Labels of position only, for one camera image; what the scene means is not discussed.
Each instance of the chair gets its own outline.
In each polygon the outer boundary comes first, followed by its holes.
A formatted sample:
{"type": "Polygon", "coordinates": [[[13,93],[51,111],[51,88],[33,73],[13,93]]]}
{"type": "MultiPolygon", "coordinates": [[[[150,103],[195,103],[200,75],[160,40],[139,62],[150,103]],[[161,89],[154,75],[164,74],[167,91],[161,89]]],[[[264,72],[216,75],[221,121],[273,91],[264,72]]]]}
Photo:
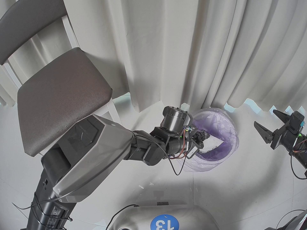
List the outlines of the chair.
{"type": "Polygon", "coordinates": [[[121,124],[112,89],[79,48],[63,0],[18,0],[0,19],[0,64],[18,88],[17,109],[25,153],[46,152],[79,120],[109,112],[121,124]],[[72,49],[23,85],[8,58],[40,30],[62,18],[72,49]]]}

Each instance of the floor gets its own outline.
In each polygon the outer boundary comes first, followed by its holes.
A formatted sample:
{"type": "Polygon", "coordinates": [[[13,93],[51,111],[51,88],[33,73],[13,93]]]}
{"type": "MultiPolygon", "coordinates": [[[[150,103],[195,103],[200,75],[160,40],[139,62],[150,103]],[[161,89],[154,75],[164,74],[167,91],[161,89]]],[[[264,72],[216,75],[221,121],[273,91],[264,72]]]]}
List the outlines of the floor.
{"type": "MultiPolygon", "coordinates": [[[[163,118],[163,103],[157,102],[141,113],[130,96],[115,99],[126,128],[150,132],[163,118]]],[[[307,184],[294,178],[285,148],[273,151],[254,129],[257,121],[275,130],[282,122],[270,112],[256,114],[243,104],[232,113],[240,146],[232,156],[208,172],[182,172],[175,176],[167,160],[154,167],[142,162],[122,161],[106,180],[71,214],[70,230],[105,230],[112,215],[128,204],[196,204],[206,208],[222,230],[276,227],[284,214],[307,208],[307,184]]],[[[27,219],[12,204],[27,207],[33,198],[42,166],[40,156],[23,152],[17,106],[0,106],[0,229],[25,228],[27,219]]],[[[303,167],[294,160],[294,170],[303,176],[303,167]]],[[[285,224],[296,212],[287,215],[285,224]]]]}

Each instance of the brown upholstered cushion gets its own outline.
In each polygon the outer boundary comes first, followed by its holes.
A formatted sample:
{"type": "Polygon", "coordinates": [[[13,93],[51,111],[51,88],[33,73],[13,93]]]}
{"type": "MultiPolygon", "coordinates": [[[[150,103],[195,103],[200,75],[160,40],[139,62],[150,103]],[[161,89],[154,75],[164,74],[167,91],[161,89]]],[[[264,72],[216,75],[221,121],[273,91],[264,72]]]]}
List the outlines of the brown upholstered cushion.
{"type": "Polygon", "coordinates": [[[59,56],[18,91],[25,153],[35,156],[111,96],[111,87],[80,48],[59,56]]]}

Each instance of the trash bin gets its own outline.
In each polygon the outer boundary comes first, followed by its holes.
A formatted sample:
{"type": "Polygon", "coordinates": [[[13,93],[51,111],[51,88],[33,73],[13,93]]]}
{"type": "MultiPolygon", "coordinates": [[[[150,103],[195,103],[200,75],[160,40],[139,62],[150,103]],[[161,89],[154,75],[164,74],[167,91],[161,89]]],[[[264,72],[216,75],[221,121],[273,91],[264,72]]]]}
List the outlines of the trash bin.
{"type": "Polygon", "coordinates": [[[190,172],[209,171],[228,159],[239,147],[239,137],[235,125],[228,114],[220,108],[201,109],[192,113],[193,124],[199,130],[207,131],[223,141],[217,148],[186,159],[184,170],[190,172]]]}

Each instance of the white curtain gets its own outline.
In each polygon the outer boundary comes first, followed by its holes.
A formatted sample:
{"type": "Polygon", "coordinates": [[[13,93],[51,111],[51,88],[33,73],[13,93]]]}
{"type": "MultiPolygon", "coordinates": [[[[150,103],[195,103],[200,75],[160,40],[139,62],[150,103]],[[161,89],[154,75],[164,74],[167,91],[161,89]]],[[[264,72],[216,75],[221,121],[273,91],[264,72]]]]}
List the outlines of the white curtain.
{"type": "MultiPolygon", "coordinates": [[[[113,97],[129,91],[137,111],[159,100],[193,111],[239,107],[246,98],[263,110],[307,108],[307,0],[64,2],[81,49],[113,97]]],[[[60,24],[55,30],[64,33],[60,24]]],[[[45,50],[51,55],[52,43],[45,50]]],[[[13,55],[22,70],[31,65],[28,53],[13,55]]],[[[40,68],[27,68],[27,76],[40,68]]]]}

